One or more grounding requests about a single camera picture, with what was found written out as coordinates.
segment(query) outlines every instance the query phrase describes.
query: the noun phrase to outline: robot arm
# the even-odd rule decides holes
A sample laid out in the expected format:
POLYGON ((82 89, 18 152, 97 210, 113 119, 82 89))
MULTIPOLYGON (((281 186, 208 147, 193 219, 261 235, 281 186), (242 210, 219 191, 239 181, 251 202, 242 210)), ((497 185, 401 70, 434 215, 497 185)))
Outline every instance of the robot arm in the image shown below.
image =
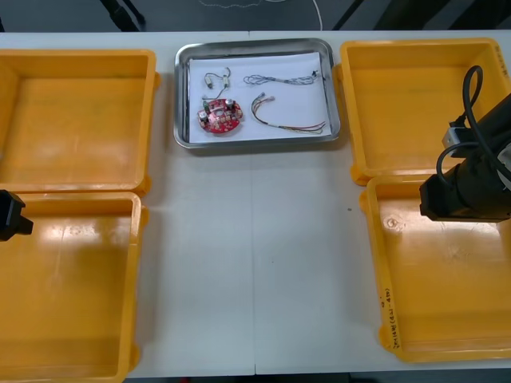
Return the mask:
POLYGON ((32 234, 34 223, 22 216, 24 207, 17 195, 0 190, 0 242, 8 241, 16 234, 32 234))
POLYGON ((472 105, 481 86, 482 69, 474 66, 463 81, 465 112, 442 141, 446 150, 438 157, 437 174, 420 187, 421 214, 432 220, 501 222, 511 217, 511 94, 477 122, 472 105), (470 100, 475 73, 477 87, 470 100), (442 174, 442 161, 450 153, 465 160, 442 174))

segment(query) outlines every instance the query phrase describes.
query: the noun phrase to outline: floor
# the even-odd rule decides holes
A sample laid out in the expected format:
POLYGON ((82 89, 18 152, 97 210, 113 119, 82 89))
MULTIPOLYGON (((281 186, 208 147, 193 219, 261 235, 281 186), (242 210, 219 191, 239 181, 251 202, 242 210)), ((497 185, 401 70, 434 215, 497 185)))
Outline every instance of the floor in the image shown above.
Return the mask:
MULTIPOLYGON (((353 0, 316 0, 324 30, 331 30, 353 0)), ((371 30, 390 0, 365 0, 343 27, 371 30)), ((133 0, 147 20, 147 31, 318 30, 312 0, 133 0)), ((426 26, 443 30, 471 0, 452 0, 426 26)), ((0 18, 7 32, 116 32, 99 0, 1 0, 0 18)), ((511 18, 499 26, 511 28, 511 18)), ((509 383, 511 369, 352 373, 354 382, 509 383)), ((190 383, 344 383, 347 374, 300 377, 193 378, 190 383)), ((179 379, 130 379, 131 383, 179 383, 179 379)))
MULTIPOLYGON (((323 29, 331 30, 353 0, 316 0, 323 29)), ((365 0, 344 30, 371 30, 390 0, 365 0)), ((451 0, 427 25, 443 30, 472 0, 451 0)), ((133 0, 147 31, 318 30, 313 0, 133 0)), ((1 0, 7 32, 115 32, 100 0, 1 0)), ((511 18, 500 28, 511 28, 511 18)))

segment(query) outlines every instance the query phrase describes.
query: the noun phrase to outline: wire harness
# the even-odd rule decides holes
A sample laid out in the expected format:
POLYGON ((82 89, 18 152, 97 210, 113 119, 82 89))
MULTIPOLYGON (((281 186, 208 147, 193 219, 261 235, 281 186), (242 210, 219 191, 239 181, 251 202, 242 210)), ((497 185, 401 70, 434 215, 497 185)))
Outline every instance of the wire harness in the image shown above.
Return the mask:
POLYGON ((203 96, 202 97, 203 100, 205 100, 205 101, 218 100, 220 98, 220 96, 222 95, 222 93, 224 92, 224 90, 229 87, 229 78, 231 77, 231 70, 228 67, 226 67, 225 70, 227 73, 224 74, 223 76, 220 76, 219 74, 211 73, 211 72, 208 72, 204 75, 204 82, 206 83, 206 86, 208 88, 213 89, 213 81, 211 79, 212 76, 217 77, 222 80, 223 88, 222 88, 222 90, 220 90, 220 92, 218 93, 218 95, 215 98, 208 98, 206 96, 203 96))
POLYGON ((266 84, 267 82, 280 82, 282 84, 289 84, 289 85, 312 85, 314 84, 314 81, 318 79, 318 71, 315 70, 312 72, 312 75, 305 76, 305 77, 297 77, 297 78, 289 78, 289 79, 283 79, 283 78, 277 78, 277 77, 266 77, 261 76, 260 74, 252 74, 251 76, 246 76, 243 81, 245 84, 249 85, 262 85, 266 84))
POLYGON ((266 103, 272 102, 272 101, 275 101, 275 98, 273 96, 266 97, 266 94, 264 92, 262 92, 252 102, 252 115, 261 124, 272 126, 274 128, 286 129, 286 130, 289 130, 292 132, 312 133, 312 134, 320 134, 323 131, 323 128, 325 127, 325 125, 327 124, 325 121, 323 121, 319 124, 310 125, 310 126, 289 126, 289 125, 272 124, 270 122, 262 120, 259 116, 257 116, 257 112, 259 111, 259 108, 261 107, 262 104, 266 104, 266 103))

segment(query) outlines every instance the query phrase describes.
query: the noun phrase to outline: plastic storage bin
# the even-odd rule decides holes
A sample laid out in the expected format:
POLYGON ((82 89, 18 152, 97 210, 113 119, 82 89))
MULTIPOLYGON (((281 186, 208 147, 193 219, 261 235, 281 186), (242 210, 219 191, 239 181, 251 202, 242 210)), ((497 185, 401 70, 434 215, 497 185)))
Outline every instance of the plastic storage bin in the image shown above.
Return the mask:
POLYGON ((129 192, 19 195, 34 233, 0 243, 0 380, 123 381, 147 213, 129 192))
POLYGON ((420 177, 361 194, 381 304, 380 341, 404 361, 511 357, 511 222, 433 222, 420 177))
MULTIPOLYGON (((500 48, 488 38, 350 41, 341 56, 357 184, 434 172, 449 122, 463 112, 461 84, 470 66, 484 70, 476 118, 511 92, 500 48)), ((457 161, 446 158, 445 169, 457 161)))
POLYGON ((146 193, 155 62, 148 50, 0 50, 0 189, 146 193))

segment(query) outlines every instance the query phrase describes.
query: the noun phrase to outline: black cable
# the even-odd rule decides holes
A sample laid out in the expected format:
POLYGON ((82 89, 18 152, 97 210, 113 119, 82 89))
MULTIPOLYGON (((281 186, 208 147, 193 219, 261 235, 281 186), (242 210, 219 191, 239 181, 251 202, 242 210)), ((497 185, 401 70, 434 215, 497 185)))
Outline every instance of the black cable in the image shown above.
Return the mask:
POLYGON ((463 79, 463 107, 465 108, 465 115, 469 121, 469 125, 472 128, 474 135, 476 136, 477 142, 481 146, 483 152, 488 156, 489 160, 493 163, 495 168, 507 179, 511 180, 511 171, 497 158, 495 153, 489 147, 486 138, 481 132, 479 125, 477 124, 476 117, 473 114, 472 104, 470 100, 470 82, 474 73, 477 73, 477 83, 482 82, 482 68, 479 65, 475 65, 469 69, 463 79))
POLYGON ((469 148, 469 147, 477 147, 479 144, 477 142, 460 142, 458 144, 454 144, 453 146, 449 146, 447 149, 445 149, 442 153, 440 153, 440 156, 438 156, 437 159, 437 176, 440 179, 440 181, 446 185, 448 188, 452 188, 453 185, 449 183, 447 178, 444 176, 444 173, 442 172, 442 163, 444 162, 444 159, 446 156, 451 153, 453 150, 456 150, 458 148, 469 148))
MULTIPOLYGON (((470 100, 470 106, 472 107, 479 97, 479 94, 481 93, 482 88, 482 69, 481 69, 481 76, 477 75, 477 84, 476 84, 476 90, 473 92, 472 100, 470 100)), ((465 118, 466 118, 466 108, 465 111, 456 119, 456 125, 457 126, 465 126, 465 118)))
POLYGON ((143 14, 141 14, 138 9, 133 5, 133 3, 131 2, 131 0, 124 0, 126 6, 128 7, 129 10, 131 10, 132 14, 135 15, 135 18, 137 19, 137 22, 141 25, 141 26, 144 26, 145 25, 145 17, 143 14))
POLYGON ((364 0, 354 0, 351 5, 348 7, 344 15, 339 19, 337 24, 335 24, 332 30, 340 30, 343 25, 350 19, 351 15, 355 13, 355 11, 362 5, 364 0))

